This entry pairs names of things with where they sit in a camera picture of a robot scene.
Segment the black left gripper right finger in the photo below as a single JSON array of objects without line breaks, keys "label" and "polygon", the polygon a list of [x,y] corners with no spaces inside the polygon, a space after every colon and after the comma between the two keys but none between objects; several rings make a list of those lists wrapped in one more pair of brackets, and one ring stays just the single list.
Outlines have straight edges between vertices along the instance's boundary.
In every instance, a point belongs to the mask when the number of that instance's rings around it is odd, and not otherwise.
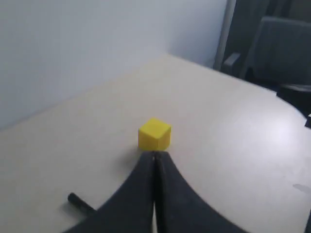
[{"label": "black left gripper right finger", "polygon": [[243,233],[211,208],[186,182],[169,153],[155,159],[155,214],[159,233]]}]

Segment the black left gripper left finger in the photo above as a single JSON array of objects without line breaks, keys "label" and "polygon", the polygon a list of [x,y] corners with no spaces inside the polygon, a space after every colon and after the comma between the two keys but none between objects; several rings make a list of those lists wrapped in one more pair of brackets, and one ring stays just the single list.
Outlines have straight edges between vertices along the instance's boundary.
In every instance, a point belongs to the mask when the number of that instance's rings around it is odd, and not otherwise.
[{"label": "black left gripper left finger", "polygon": [[120,188],[95,213],[86,216],[67,232],[152,232],[154,175],[154,154],[150,151],[144,152]]}]

